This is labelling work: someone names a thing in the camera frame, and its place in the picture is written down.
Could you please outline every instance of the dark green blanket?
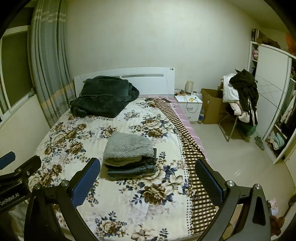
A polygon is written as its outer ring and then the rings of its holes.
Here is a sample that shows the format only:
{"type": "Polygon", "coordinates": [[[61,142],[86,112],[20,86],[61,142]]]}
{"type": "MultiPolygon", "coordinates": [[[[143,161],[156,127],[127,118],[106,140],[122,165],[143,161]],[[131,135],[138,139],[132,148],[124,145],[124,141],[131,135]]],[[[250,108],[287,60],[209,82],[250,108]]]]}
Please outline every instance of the dark green blanket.
{"type": "Polygon", "coordinates": [[[139,94],[128,80],[97,76],[85,81],[80,96],[70,102],[71,112],[80,117],[97,115],[114,118],[139,94]]]}

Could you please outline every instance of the slipper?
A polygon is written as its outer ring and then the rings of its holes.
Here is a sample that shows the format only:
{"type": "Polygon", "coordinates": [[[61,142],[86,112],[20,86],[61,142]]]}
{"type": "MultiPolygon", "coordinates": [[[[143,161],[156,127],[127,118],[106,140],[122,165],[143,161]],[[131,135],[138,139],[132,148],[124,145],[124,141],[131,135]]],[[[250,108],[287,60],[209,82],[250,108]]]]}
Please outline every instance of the slipper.
{"type": "Polygon", "coordinates": [[[285,145],[285,141],[279,133],[276,134],[276,137],[279,140],[279,147],[281,148],[283,145],[285,145]]]}
{"type": "Polygon", "coordinates": [[[256,136],[254,139],[255,139],[255,141],[259,141],[259,140],[261,140],[261,137],[260,136],[256,136]]]}
{"type": "Polygon", "coordinates": [[[274,150],[278,150],[279,149],[279,145],[276,141],[279,141],[275,135],[275,133],[272,131],[270,133],[270,143],[272,143],[274,150]]]}
{"type": "Polygon", "coordinates": [[[258,141],[258,140],[257,140],[255,143],[256,143],[257,146],[259,146],[259,148],[260,148],[261,150],[264,150],[264,149],[265,149],[265,148],[264,148],[264,145],[263,145],[263,143],[262,143],[262,141],[258,141]]]}

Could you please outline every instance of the window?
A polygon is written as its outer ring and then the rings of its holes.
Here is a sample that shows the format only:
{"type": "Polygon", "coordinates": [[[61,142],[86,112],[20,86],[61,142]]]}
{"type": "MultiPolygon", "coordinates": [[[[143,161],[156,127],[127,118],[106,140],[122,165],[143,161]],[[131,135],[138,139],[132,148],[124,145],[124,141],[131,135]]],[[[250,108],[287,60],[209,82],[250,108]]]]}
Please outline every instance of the window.
{"type": "Polygon", "coordinates": [[[0,127],[31,93],[29,30],[33,9],[24,8],[0,40],[0,127]]]}

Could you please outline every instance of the wall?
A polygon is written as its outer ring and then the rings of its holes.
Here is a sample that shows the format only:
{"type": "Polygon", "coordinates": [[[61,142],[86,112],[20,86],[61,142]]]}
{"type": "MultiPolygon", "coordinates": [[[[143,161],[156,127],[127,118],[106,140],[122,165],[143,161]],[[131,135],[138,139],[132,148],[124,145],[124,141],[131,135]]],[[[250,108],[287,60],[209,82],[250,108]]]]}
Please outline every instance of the wall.
{"type": "Polygon", "coordinates": [[[16,155],[16,160],[0,170],[0,175],[13,172],[31,158],[48,131],[49,125],[34,95],[0,128],[0,156],[10,151],[16,155]]]}
{"type": "Polygon", "coordinates": [[[216,89],[247,68],[258,24],[223,0],[71,0],[67,56],[72,77],[105,69],[175,67],[176,88],[216,89]]]}
{"type": "Polygon", "coordinates": [[[278,44],[281,46],[281,49],[286,50],[288,49],[288,45],[286,42],[286,33],[274,30],[271,28],[260,28],[261,32],[264,33],[268,38],[277,41],[278,44]]]}

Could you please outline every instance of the pink bed sheet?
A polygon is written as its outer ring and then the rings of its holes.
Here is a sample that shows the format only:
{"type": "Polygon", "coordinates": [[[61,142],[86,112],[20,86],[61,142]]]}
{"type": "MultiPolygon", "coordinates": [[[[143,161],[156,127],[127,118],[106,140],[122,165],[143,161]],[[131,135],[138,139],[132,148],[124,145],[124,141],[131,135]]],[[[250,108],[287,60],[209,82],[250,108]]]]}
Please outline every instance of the pink bed sheet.
{"type": "Polygon", "coordinates": [[[198,145],[198,147],[200,148],[200,150],[204,154],[204,156],[205,156],[205,158],[207,160],[207,163],[210,164],[209,159],[207,157],[207,154],[205,152],[205,149],[202,146],[202,142],[201,142],[200,138],[195,133],[195,130],[192,128],[189,120],[185,116],[184,112],[182,111],[180,105],[178,104],[178,102],[174,98],[174,96],[173,95],[171,95],[171,96],[166,96],[166,95],[140,95],[139,96],[139,98],[148,98],[148,97],[150,97],[150,98],[160,98],[160,99],[165,98],[165,99],[167,99],[167,100],[169,100],[171,102],[171,103],[168,103],[168,104],[171,106],[171,108],[174,110],[174,112],[177,114],[179,119],[182,121],[185,128],[188,130],[188,132],[192,136],[192,138],[195,140],[196,144],[198,145]]]}

